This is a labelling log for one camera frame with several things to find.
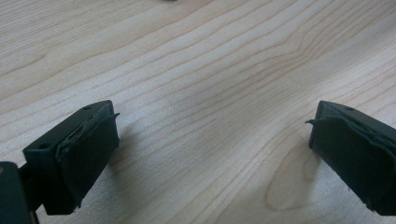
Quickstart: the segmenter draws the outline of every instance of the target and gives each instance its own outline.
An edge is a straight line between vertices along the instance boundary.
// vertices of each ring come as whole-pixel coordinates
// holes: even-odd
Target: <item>small dark object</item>
[[[119,145],[117,115],[111,101],[87,105],[25,148],[19,171],[0,162],[0,218],[21,211],[18,218],[30,222],[17,223],[35,223],[40,204],[49,215],[71,214]]]
[[[396,215],[396,130],[360,111],[320,102],[309,146],[366,206]]]

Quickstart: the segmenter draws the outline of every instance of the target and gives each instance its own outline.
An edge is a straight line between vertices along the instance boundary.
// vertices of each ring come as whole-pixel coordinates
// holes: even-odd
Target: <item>light wood surface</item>
[[[396,127],[396,1],[0,2],[0,158],[112,100],[120,147],[42,223],[395,223],[308,148],[319,100]]]

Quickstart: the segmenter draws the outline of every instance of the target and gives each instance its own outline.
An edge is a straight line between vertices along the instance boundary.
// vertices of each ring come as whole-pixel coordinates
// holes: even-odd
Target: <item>wood grain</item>
[[[319,100],[396,127],[393,0],[0,2],[0,158],[110,99],[120,148],[42,223],[394,223],[308,148]]]

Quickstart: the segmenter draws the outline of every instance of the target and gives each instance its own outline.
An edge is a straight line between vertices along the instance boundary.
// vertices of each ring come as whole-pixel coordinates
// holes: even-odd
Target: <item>wooden table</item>
[[[396,1],[2,1],[0,158],[112,100],[120,147],[42,223],[395,223],[309,149],[319,100],[396,126]]]

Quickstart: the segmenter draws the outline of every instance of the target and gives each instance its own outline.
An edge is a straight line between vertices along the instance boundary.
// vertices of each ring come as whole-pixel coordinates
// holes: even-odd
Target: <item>black plastic housing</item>
[[[49,215],[69,215],[119,145],[111,101],[87,105],[23,150]]]
[[[309,146],[371,210],[396,215],[396,130],[360,111],[318,105]]]
[[[36,223],[23,191],[17,164],[0,161],[0,223]]]

